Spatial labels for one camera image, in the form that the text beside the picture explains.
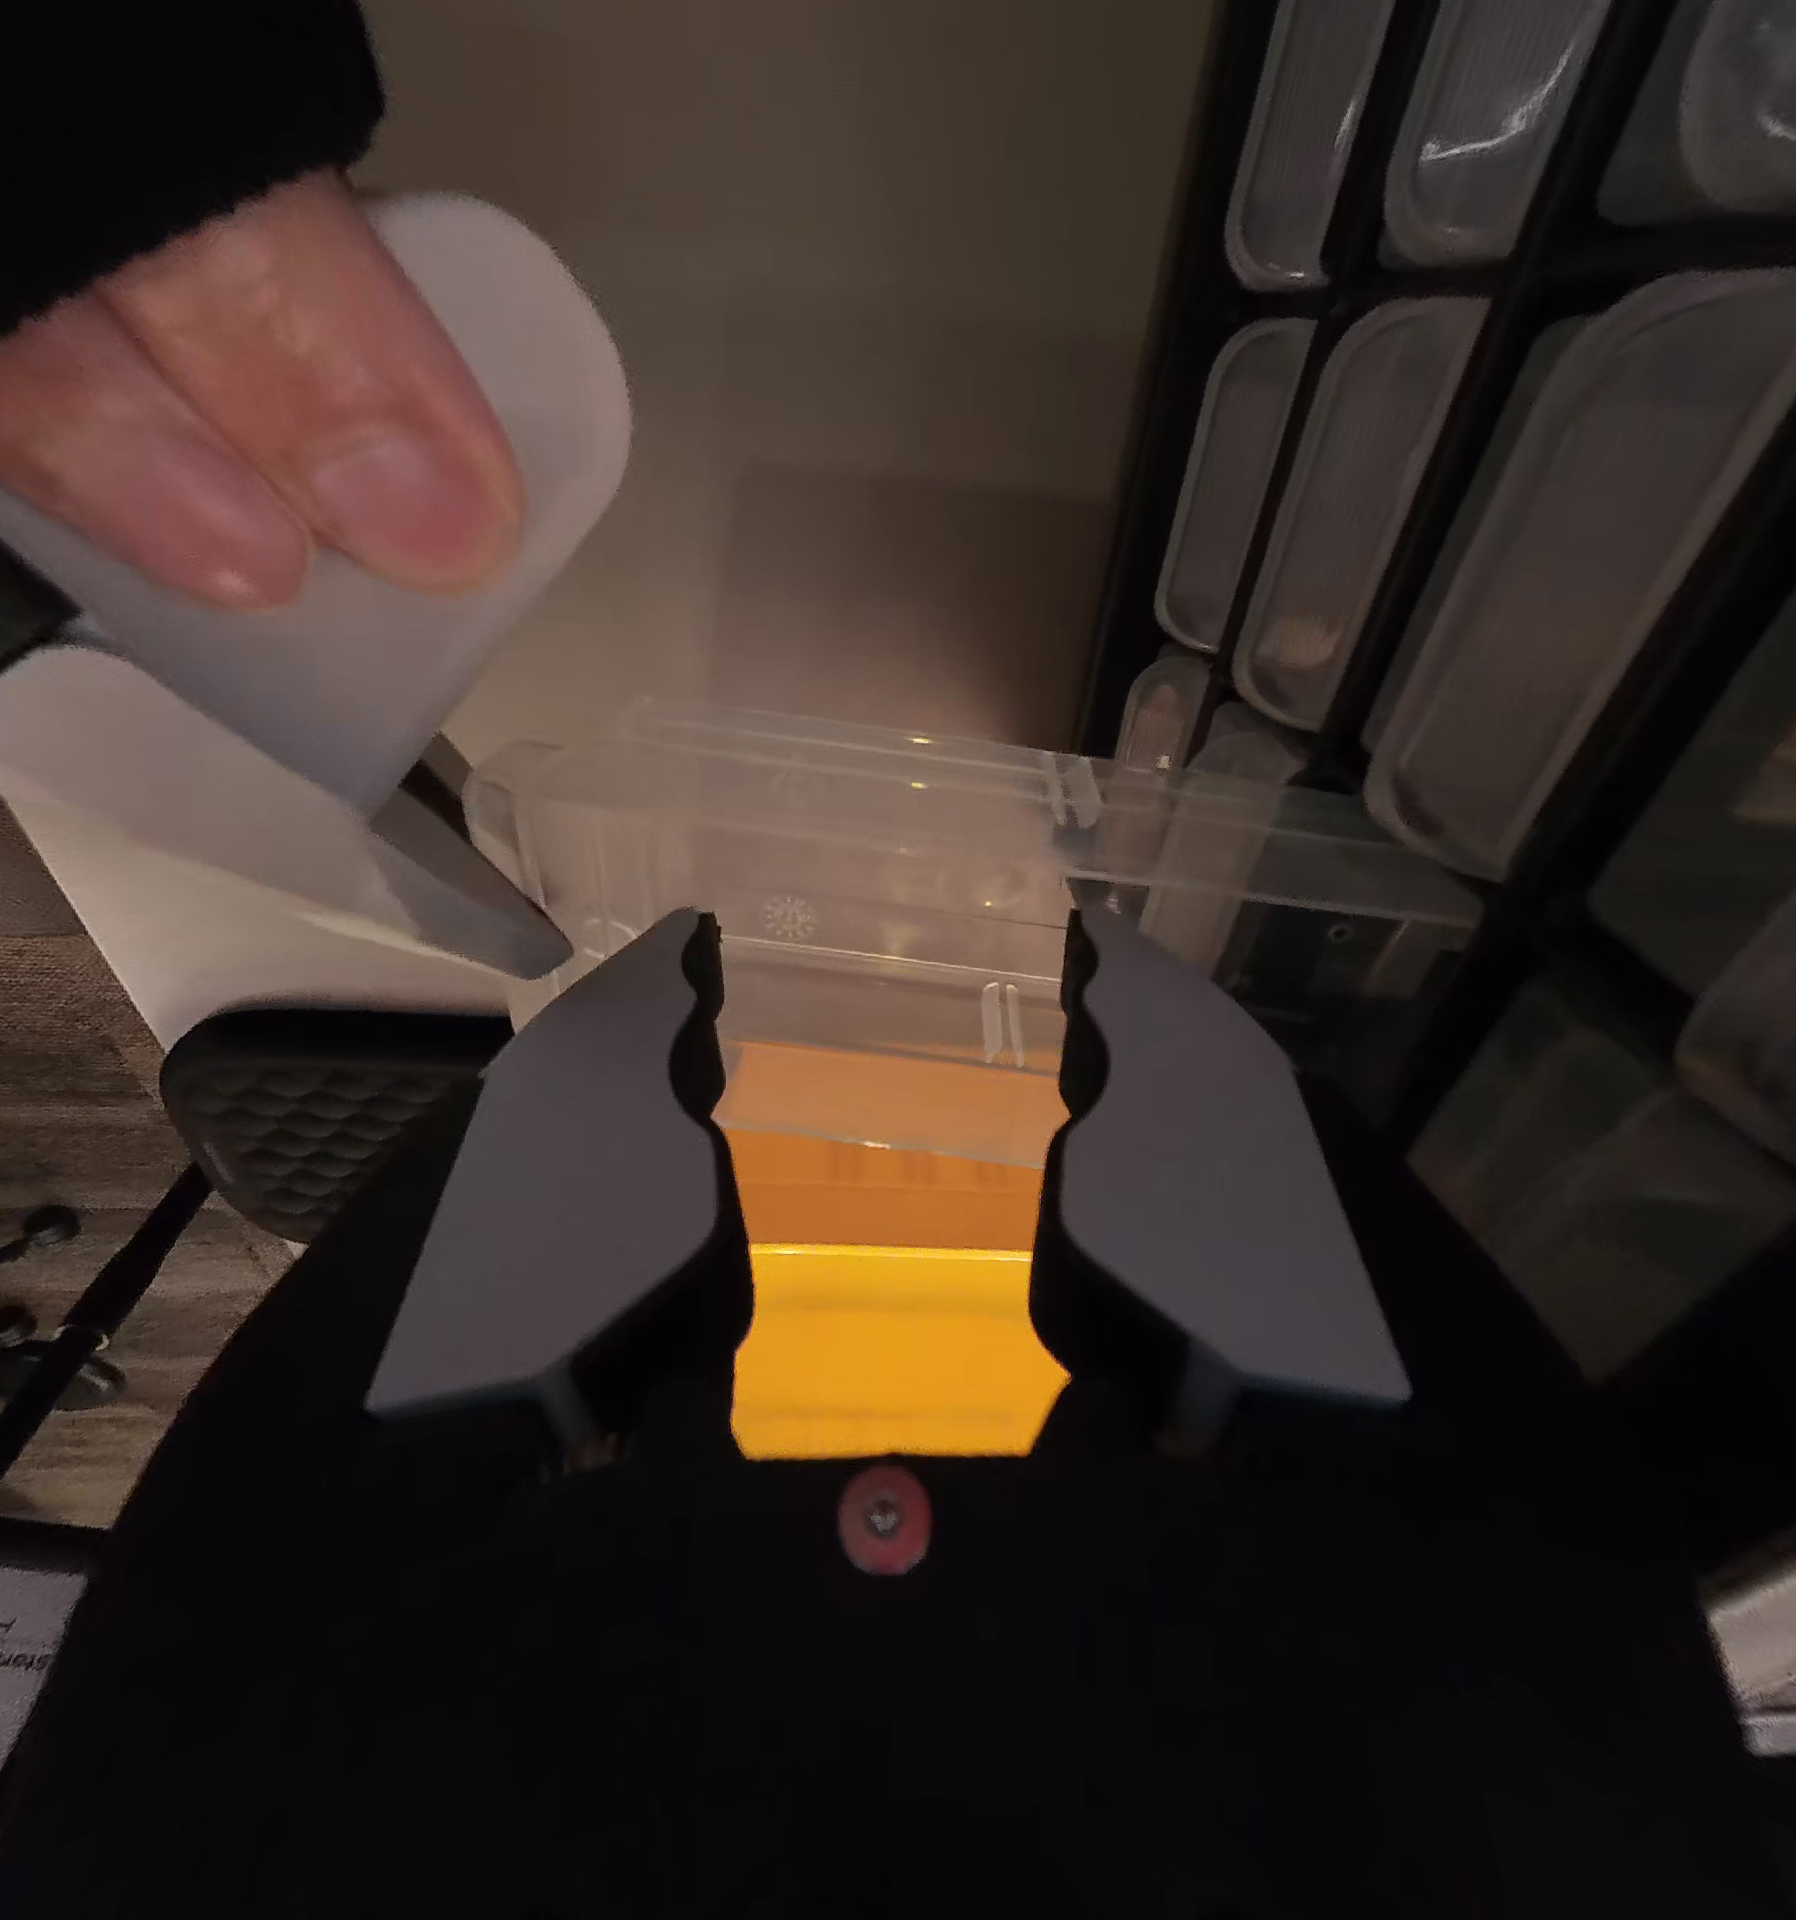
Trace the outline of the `person's left hand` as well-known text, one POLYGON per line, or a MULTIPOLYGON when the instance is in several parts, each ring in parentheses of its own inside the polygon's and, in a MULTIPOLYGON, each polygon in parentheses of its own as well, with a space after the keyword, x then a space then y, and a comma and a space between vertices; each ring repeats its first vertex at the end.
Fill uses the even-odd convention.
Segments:
POLYGON ((394 587, 472 590, 528 516, 501 419, 337 169, 3 336, 0 485, 227 611, 287 607, 315 550, 394 587))

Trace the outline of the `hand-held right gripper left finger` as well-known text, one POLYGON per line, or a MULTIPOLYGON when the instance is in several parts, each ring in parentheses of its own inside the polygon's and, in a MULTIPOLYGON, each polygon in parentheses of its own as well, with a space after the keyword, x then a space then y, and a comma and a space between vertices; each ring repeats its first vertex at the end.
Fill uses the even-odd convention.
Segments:
POLYGON ((528 1412, 586 1449, 669 1348, 734 1360, 752 1281, 719 1009, 719 924, 673 909, 492 1057, 363 1394, 376 1421, 528 1412))

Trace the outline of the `black ribbed pad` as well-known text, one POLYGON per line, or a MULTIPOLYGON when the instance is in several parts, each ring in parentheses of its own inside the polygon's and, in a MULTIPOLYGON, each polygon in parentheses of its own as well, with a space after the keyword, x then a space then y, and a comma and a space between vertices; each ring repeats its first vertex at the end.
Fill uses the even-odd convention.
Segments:
POLYGON ((492 1012, 243 1005, 190 1026, 157 1087, 227 1206, 305 1246, 510 1036, 492 1012))

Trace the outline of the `yellow plastic bin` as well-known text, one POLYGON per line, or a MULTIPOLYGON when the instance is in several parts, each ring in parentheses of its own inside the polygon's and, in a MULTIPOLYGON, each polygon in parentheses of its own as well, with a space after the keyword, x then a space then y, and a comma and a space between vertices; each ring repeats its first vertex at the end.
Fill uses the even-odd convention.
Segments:
POLYGON ((739 1451, 1027 1451, 1064 1380, 1029 1322, 1055 1061, 734 1039, 724 1066, 755 1275, 739 1451))

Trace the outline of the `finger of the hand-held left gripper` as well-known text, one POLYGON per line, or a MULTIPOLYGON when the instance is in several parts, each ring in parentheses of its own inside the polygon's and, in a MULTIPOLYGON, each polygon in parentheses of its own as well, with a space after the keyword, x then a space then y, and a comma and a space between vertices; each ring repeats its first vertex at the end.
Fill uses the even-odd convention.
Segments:
POLYGON ((0 798, 305 927, 542 978, 570 938, 401 790, 476 660, 401 619, 78 616, 0 647, 0 798))

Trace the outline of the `clear plastic drawer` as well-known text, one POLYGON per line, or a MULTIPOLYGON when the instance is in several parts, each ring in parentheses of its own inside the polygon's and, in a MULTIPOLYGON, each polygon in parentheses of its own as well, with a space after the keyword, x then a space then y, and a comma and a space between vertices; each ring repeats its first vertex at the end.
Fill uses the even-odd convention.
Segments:
POLYGON ((573 941, 518 1020, 673 909, 721 929, 724 1044, 1029 1066, 1061 1056, 1061 950, 1104 906, 1304 1061, 1382 1079, 1481 902, 1273 742, 1191 768, 640 698, 513 742, 461 792, 475 845, 573 941), (813 941, 759 929, 770 895, 813 941))

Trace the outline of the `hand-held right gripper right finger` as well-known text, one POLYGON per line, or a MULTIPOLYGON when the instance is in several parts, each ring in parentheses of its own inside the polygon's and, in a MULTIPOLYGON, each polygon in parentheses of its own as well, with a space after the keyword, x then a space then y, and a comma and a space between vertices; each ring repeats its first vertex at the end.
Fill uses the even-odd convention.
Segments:
POLYGON ((1104 906, 1061 953, 1061 1124, 1029 1316, 1174 1457, 1240 1403, 1396 1412, 1413 1385, 1298 1070, 1211 978, 1104 906))

